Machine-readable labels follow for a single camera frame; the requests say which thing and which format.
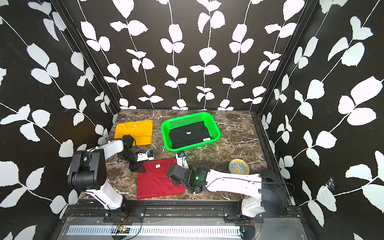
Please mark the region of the yellow t-shirt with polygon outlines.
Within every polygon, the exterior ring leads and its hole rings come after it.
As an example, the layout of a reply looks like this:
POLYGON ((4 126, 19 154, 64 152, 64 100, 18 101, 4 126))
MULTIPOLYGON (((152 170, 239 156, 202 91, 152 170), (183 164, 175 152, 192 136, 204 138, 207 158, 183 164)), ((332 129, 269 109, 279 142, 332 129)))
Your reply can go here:
POLYGON ((118 124, 114 139, 121 139, 125 135, 130 135, 136 140, 137 146, 152 144, 153 121, 137 121, 118 124))

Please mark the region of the red t-shirt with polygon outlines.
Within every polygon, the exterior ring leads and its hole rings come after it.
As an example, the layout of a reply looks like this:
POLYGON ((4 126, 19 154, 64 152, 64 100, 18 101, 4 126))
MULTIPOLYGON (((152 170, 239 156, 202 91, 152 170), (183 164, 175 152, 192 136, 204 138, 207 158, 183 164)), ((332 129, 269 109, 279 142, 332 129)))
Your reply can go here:
POLYGON ((172 180, 167 177, 170 166, 176 163, 174 158, 143 163, 145 172, 138 173, 137 199, 183 194, 185 187, 174 186, 172 180))

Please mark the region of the black t-shirt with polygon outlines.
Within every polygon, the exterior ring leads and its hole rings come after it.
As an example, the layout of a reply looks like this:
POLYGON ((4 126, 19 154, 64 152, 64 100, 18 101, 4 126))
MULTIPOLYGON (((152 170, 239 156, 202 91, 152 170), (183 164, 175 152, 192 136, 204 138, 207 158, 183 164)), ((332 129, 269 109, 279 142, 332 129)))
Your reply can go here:
POLYGON ((170 130, 173 149, 211 140, 211 136, 204 122, 197 122, 170 130))

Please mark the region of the green plastic basket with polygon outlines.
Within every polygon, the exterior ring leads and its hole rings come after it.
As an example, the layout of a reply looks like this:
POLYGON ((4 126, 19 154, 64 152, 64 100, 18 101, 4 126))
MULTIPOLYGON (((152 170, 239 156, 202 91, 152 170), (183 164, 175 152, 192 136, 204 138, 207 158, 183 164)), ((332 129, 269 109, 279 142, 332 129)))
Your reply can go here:
POLYGON ((215 119, 206 112, 166 120, 161 130, 165 148, 174 153, 204 147, 221 138, 215 119))

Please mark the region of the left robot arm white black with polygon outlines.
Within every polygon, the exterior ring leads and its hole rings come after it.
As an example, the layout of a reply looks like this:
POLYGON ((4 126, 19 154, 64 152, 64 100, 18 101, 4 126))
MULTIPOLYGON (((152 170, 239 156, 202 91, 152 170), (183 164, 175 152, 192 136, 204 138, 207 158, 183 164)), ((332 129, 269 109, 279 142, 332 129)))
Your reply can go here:
POLYGON ((74 190, 85 192, 101 203, 106 210, 122 207, 123 196, 108 182, 106 160, 119 155, 129 162, 133 173, 144 173, 139 156, 132 151, 136 140, 125 135, 121 139, 111 140, 103 145, 73 154, 68 176, 68 185, 74 190))

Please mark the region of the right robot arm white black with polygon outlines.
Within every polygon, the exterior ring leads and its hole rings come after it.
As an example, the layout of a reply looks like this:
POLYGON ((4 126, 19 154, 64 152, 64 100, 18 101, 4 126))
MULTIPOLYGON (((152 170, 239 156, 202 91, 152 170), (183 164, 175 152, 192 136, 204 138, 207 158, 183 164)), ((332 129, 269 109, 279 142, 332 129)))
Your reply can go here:
POLYGON ((166 176, 175 186, 183 185, 194 194, 208 191, 245 195, 246 198, 240 201, 240 214, 249 218, 263 213, 288 214, 287 184, 273 171, 235 175, 208 168, 185 169, 173 164, 166 176))

